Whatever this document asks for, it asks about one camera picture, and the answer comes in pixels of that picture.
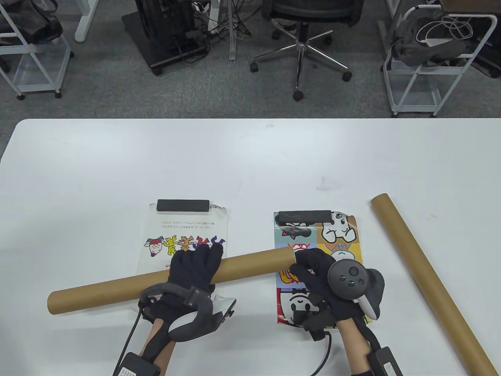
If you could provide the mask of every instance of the black glove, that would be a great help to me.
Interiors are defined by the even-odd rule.
[[[295,253],[297,264],[291,266],[294,274],[311,291],[323,297],[330,306],[336,321],[364,316],[360,306],[352,300],[346,300],[334,294],[327,282],[327,273],[334,264],[334,259],[318,248],[300,250]]]
[[[194,251],[176,251],[170,263],[168,282],[185,289],[195,286],[212,293],[215,285],[211,285],[210,281],[221,264],[222,253],[222,245],[218,243],[212,247],[202,244]],[[161,318],[164,323],[170,325],[181,316],[193,312],[193,309],[183,303],[184,299],[180,296],[163,294],[150,308],[150,312],[154,318]]]

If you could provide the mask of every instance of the label sticker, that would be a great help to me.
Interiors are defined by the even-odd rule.
[[[387,362],[387,363],[384,363],[383,364],[383,367],[384,367],[384,370],[386,371],[386,374],[388,376],[397,376],[397,373],[395,372],[395,370],[393,369],[393,366],[391,365],[390,362]]]
[[[122,367],[120,372],[118,372],[118,376],[136,376],[136,374],[134,372],[132,372],[131,370],[129,370],[125,367]]]

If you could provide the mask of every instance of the cardboard tube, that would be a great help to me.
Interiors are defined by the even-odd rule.
[[[498,376],[390,197],[382,194],[371,203],[466,370],[471,376]]]
[[[258,275],[281,272],[296,262],[290,247],[230,257],[221,261],[212,283],[228,282]],[[53,291],[47,308],[53,315],[100,307],[138,299],[141,292],[154,284],[166,282],[169,270],[140,274],[113,281]]]

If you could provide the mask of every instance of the forearm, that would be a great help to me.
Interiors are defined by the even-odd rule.
[[[371,366],[367,360],[367,354],[371,352],[369,343],[359,332],[352,318],[336,323],[350,364],[352,374],[370,371]]]
[[[139,355],[143,355],[146,345],[153,338],[153,336],[159,331],[159,329],[162,327],[162,324],[163,324],[162,319],[158,318],[154,321],[153,327],[151,328],[150,334],[148,335],[148,339],[146,340],[146,343],[144,344],[143,349],[141,350],[141,353]],[[175,345],[176,342],[169,343],[166,347],[164,347],[162,352],[158,355],[157,359],[153,362],[155,365],[160,367],[160,376],[165,375],[165,371],[167,370],[167,366],[169,365],[170,357],[172,356],[172,352],[174,351]]]

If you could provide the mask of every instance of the chair base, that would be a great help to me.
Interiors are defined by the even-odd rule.
[[[294,34],[290,33],[289,31],[285,30],[283,27],[281,27],[275,21],[273,21],[273,25],[278,30],[280,30],[282,33],[284,33],[285,35],[296,40],[296,42],[290,46],[282,47],[282,48],[279,48],[279,49],[274,50],[274,51],[269,51],[269,52],[265,52],[263,54],[254,56],[253,60],[250,64],[250,71],[251,72],[257,72],[259,70],[257,62],[256,62],[257,60],[273,58],[273,57],[281,55],[282,52],[284,52],[284,51],[295,49],[298,51],[298,70],[297,70],[297,74],[296,74],[296,86],[295,86],[295,90],[294,90],[294,94],[293,94],[293,98],[296,102],[299,102],[303,98],[303,93],[299,90],[299,80],[300,80],[301,69],[302,69],[302,65],[303,65],[303,57],[305,56],[306,52],[313,52],[314,54],[319,55],[322,58],[333,63],[337,69],[339,69],[340,71],[343,72],[343,81],[348,82],[349,80],[351,80],[352,73],[349,71],[348,67],[341,64],[340,62],[338,62],[334,58],[327,55],[325,52],[319,50],[316,47],[313,47],[310,44],[311,41],[318,39],[318,38],[321,38],[321,37],[325,37],[328,34],[332,33],[333,30],[329,30],[329,31],[326,31],[324,33],[315,35],[312,38],[308,38],[308,28],[309,28],[308,23],[304,23],[304,22],[299,23],[299,30],[298,30],[297,37]]]

